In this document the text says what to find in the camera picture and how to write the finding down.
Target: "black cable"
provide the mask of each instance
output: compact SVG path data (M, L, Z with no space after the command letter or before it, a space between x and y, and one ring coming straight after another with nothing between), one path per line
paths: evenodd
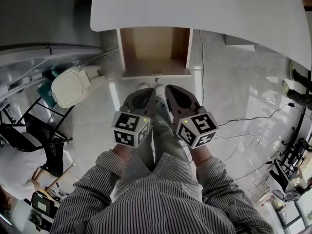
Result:
M229 120L228 122L225 122L224 124L219 125L219 127L224 126L224 125L226 125L226 124L228 124L228 123L230 123L230 122L232 122L232 121L253 120L253 119L257 119L257 118L269 119L269 118L271 118L276 112L282 110L283 107L285 107L286 105L289 105L289 104L286 103L286 104L285 104L284 106L282 106L281 108L275 110L269 117L266 117L266 116L257 116L257 117L251 118L251 119L246 119L246 118L244 118L244 119L231 119L231 120Z
M236 153L237 150L238 150L238 148L236 148L236 150L231 154L230 157L228 157L225 161L223 161L223 164L224 164L226 161L228 161L228 160Z
M296 109L298 109L300 112L302 112L303 113L303 110L301 110L301 109L299 109L299 108L297 108L296 106L293 106L294 108L296 108ZM308 117L310 120L312 120L312 118L310 117L310 116L308 116L307 114L304 114L306 117Z
M250 175L250 174L254 173L255 171L257 171L258 169L260 169L260 168L261 168L261 167L263 167L264 165L269 165L269 164L271 165L271 164L272 164L272 162L271 162L271 161L269 161L269 162L264 163L262 166L260 166L259 168L255 169L254 171L252 171L252 172L248 173L247 175L245 175L245 176L243 176L243 177L236 178L236 179L234 179L234 180L239 180L239 179L241 179L241 178L247 177L248 175Z

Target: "white cloth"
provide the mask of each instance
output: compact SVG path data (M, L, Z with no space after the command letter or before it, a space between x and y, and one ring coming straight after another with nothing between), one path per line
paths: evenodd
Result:
M40 142L29 133L22 133L35 146ZM44 149L31 153L21 152L10 144L0 149L0 185L13 197L30 200L35 192L30 182L35 170L47 161Z

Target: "gray pants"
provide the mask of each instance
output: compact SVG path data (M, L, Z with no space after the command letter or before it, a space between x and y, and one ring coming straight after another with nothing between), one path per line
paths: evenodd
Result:
M134 152L140 157L140 159L150 171L154 170L163 153L178 157L189 164L189 159L183 147L180 145L170 128L171 119L165 103L166 102L162 98L156 97L152 119L154 126L153 131L149 132L149 134ZM152 136L154 138L155 145L155 161L151 147Z

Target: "white tile floor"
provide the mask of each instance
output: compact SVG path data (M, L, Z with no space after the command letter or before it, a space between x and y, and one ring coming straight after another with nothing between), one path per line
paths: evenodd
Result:
M257 53L226 46L224 37L217 33L202 32L205 42L204 106L212 111L216 121L223 124L231 119L269 116L289 100L282 95L282 80L288 77L287 58L269 53ZM134 92L141 82L156 84L155 79L120 80L119 53L99 62L107 77L111 78L117 89L120 103ZM201 41L199 32L194 32L191 67L202 66ZM158 83L175 84L195 92L194 78L161 78ZM300 85L293 84L299 92ZM35 100L34 89L15 96L12 107L26 110ZM101 152L114 146L111 122L115 109L110 93L110 85L104 84L86 100L78 104L64 122L62 129L73 141L66 150L77 166L72 175L80 178L91 168ZM251 121L231 122L221 126L218 136L229 138L239 135L253 135L230 138L229 141L215 139L208 144L213 155L226 160L229 174L233 178L244 176L269 160L277 151L283 150L281 140L288 139L291 127L296 126L299 111L285 106L270 119L258 118ZM46 112L36 112L43 116ZM263 134L259 140L254 135ZM266 174L265 165L246 178L238 180L239 186L252 200L256 198L248 191L254 187L253 181Z

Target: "open cabinet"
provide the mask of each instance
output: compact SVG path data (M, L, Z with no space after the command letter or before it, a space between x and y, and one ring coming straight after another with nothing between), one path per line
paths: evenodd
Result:
M191 77L193 30L175 27L117 29L123 79Z

